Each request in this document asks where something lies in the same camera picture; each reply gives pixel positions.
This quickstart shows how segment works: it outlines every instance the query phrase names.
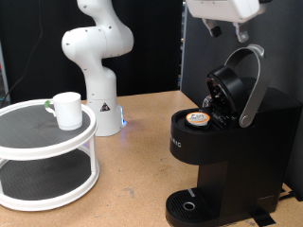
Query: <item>drip tray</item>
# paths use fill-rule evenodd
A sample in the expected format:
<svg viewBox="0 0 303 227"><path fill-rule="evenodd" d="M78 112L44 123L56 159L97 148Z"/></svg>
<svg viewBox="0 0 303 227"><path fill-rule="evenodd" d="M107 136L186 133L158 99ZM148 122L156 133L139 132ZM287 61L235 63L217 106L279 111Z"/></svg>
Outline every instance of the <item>drip tray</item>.
<svg viewBox="0 0 303 227"><path fill-rule="evenodd" d="M167 220L171 226L216 226L218 217L198 188L178 191L167 200Z"/></svg>

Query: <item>table surface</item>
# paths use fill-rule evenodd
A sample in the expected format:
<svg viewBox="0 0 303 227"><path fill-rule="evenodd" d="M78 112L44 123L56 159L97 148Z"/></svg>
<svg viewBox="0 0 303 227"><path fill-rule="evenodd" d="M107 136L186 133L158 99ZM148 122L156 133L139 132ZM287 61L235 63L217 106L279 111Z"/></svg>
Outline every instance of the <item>table surface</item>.
<svg viewBox="0 0 303 227"><path fill-rule="evenodd" d="M174 113L196 105L180 91L122 96L118 103L124 108L128 125L116 135L96 138L100 176L91 191L49 211L20 212L0 207L0 227L169 227L165 219L168 196L195 187L198 177L197 166L182 163L170 154L170 119ZM276 227L302 226L303 202L283 200L271 216ZM248 219L232 226L257 224Z"/></svg>

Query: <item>coffee maker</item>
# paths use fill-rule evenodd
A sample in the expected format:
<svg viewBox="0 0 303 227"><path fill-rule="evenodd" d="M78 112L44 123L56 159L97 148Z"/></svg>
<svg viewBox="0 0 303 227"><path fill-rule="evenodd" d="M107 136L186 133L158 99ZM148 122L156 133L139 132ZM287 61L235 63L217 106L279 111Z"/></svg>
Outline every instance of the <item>coffee maker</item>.
<svg viewBox="0 0 303 227"><path fill-rule="evenodd" d="M246 56L258 63L256 79L235 68ZM203 108L171 118L170 152L199 166L197 187L167 199L174 227L213 227L274 212L291 155L302 105L274 88L264 49L250 44L210 72Z"/></svg>

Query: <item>brand logo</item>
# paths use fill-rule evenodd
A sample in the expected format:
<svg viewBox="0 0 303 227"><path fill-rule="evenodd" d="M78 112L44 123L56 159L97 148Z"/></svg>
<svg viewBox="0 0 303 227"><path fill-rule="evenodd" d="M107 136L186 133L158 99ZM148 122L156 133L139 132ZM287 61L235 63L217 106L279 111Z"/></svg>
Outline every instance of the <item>brand logo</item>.
<svg viewBox="0 0 303 227"><path fill-rule="evenodd" d="M176 141L174 138L172 138L172 136L170 136L170 140L172 143L174 143L176 146L178 146L179 148L181 147L181 143Z"/></svg>

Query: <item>white device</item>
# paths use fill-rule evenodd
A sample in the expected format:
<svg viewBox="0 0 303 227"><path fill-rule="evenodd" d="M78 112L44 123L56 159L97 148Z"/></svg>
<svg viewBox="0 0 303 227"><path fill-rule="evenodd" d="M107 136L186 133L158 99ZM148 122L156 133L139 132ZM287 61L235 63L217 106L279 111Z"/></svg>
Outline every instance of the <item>white device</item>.
<svg viewBox="0 0 303 227"><path fill-rule="evenodd" d="M203 18L211 36L221 35L215 20L233 22L241 43L249 39L246 22L265 11L259 0L187 0L187 6L193 17Z"/></svg>
<svg viewBox="0 0 303 227"><path fill-rule="evenodd" d="M122 107L116 100L116 75L101 60L130 52L134 36L117 18L111 0L78 0L80 10L91 16L96 26L67 31L62 38L66 57L82 70L87 106L97 118L96 136L118 133L126 125Z"/></svg>

